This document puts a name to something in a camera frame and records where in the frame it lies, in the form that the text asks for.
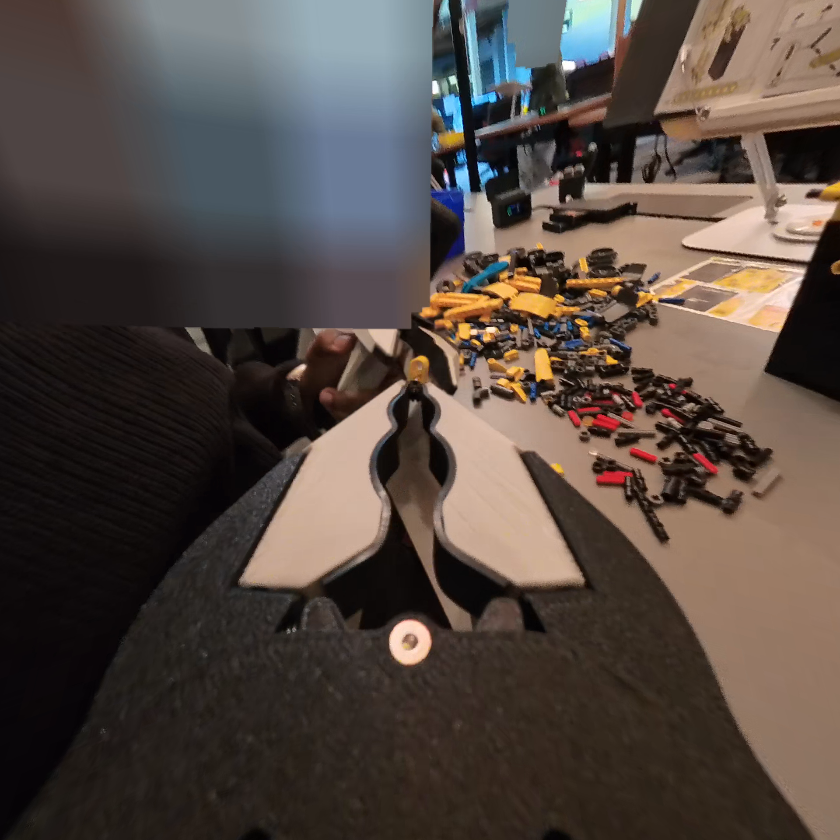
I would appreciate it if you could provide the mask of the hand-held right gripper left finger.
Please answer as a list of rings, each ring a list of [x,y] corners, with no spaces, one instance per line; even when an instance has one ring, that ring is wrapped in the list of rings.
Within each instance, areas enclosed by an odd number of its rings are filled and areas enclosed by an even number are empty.
[[[385,539],[392,504],[375,450],[389,438],[395,383],[309,445],[238,585],[304,592],[367,560]]]

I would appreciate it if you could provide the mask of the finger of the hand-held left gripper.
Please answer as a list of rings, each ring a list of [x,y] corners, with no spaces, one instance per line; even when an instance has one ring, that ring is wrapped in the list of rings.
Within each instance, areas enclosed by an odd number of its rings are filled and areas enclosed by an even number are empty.
[[[342,329],[354,337],[350,357],[339,378],[339,392],[378,391],[405,380],[402,329]]]
[[[406,344],[411,358],[423,356],[428,362],[430,380],[450,396],[456,394],[460,371],[456,347],[425,327],[412,326],[406,331]]]

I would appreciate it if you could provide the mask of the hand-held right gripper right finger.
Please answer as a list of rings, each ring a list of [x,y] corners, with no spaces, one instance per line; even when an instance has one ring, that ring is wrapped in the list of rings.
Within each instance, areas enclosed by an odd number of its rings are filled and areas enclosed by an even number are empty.
[[[442,592],[549,592],[585,577],[523,452],[435,385],[413,401],[413,511]]]

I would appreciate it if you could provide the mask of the person's left forearm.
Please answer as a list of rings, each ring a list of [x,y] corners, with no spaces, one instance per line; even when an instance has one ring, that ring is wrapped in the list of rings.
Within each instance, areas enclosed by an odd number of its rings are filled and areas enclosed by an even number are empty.
[[[249,360],[233,368],[234,403],[244,420],[276,449],[321,436],[317,412],[305,389],[307,364]]]

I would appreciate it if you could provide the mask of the person's left hand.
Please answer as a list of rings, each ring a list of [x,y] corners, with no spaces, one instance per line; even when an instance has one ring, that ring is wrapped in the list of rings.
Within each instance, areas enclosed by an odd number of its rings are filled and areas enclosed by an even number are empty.
[[[351,415],[366,400],[362,392],[338,388],[355,344],[356,337],[352,333],[325,329],[310,344],[306,370],[300,379],[301,397],[307,407],[320,406],[336,421]]]

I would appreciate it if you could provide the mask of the blue storage bin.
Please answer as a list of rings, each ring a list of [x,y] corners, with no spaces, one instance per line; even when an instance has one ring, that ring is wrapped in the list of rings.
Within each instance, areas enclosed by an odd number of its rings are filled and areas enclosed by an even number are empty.
[[[432,189],[430,245],[436,259],[450,259],[464,252],[465,195],[459,189]]]

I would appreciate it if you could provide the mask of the small black display device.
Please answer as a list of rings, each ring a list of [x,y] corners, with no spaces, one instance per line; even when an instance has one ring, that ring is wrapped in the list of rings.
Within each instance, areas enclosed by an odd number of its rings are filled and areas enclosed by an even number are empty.
[[[532,195],[522,189],[495,194],[489,199],[493,227],[505,229],[529,221],[532,216]]]

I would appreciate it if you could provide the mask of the pile of black red pins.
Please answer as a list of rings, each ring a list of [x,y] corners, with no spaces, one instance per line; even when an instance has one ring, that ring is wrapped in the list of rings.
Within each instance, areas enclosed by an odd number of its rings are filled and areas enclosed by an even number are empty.
[[[731,518],[746,496],[741,486],[759,478],[774,456],[691,377],[649,366],[611,357],[591,365],[568,360],[552,388],[533,385],[530,396],[571,423],[591,447],[595,484],[621,490],[662,545],[670,541],[663,509],[697,501]]]

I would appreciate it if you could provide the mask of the black flat device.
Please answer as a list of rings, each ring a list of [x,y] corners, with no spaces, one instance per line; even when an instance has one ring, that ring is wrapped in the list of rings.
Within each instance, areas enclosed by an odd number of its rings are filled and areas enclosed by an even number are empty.
[[[592,224],[611,224],[618,219],[637,214],[637,202],[607,202],[598,206],[570,203],[553,207],[549,219],[542,222],[542,230],[560,235]]]

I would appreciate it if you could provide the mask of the grey flat pad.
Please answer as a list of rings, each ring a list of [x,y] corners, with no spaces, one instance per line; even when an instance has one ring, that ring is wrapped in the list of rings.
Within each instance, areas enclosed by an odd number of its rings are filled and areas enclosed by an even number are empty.
[[[579,206],[586,209],[610,209],[624,204],[635,205],[634,213],[646,217],[662,217],[696,221],[719,221],[735,207],[751,201],[749,195],[651,194],[625,192],[604,198],[583,200]]]

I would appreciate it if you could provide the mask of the white book stand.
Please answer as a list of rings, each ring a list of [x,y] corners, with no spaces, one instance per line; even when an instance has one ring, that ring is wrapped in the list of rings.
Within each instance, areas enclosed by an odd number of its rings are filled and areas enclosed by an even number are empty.
[[[807,198],[798,203],[787,201],[775,180],[764,135],[838,125],[838,86],[768,98],[739,93],[702,102],[697,93],[689,91],[680,97],[678,104],[663,106],[658,112],[666,133],[684,134],[692,140],[737,135],[762,202],[685,238],[683,246],[756,259],[809,262],[831,216],[821,205],[829,203]]]

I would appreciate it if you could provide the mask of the black box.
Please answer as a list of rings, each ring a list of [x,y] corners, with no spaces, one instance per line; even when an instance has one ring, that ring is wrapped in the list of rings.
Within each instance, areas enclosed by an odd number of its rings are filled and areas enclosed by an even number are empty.
[[[838,210],[816,244],[764,371],[839,401]]]

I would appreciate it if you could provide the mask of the black board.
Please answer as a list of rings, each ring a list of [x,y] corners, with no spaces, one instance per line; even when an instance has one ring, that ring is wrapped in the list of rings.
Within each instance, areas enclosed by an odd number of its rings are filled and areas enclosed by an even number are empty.
[[[653,121],[698,1],[644,1],[603,120],[607,131]]]

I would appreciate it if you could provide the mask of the instruction booklet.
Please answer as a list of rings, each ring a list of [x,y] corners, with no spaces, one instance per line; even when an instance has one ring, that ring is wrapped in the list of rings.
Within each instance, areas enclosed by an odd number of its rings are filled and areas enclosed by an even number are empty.
[[[838,1],[701,1],[654,113],[821,110],[838,84]]]

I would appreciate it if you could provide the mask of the black metal post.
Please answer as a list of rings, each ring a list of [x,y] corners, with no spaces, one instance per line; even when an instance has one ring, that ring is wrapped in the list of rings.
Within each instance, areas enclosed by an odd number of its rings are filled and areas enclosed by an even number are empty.
[[[465,6],[462,1],[448,1],[451,39],[455,55],[455,70],[458,83],[458,100],[464,134],[464,151],[469,178],[469,191],[480,193],[480,173],[476,144],[476,126],[471,96],[469,53],[467,47],[467,26]]]

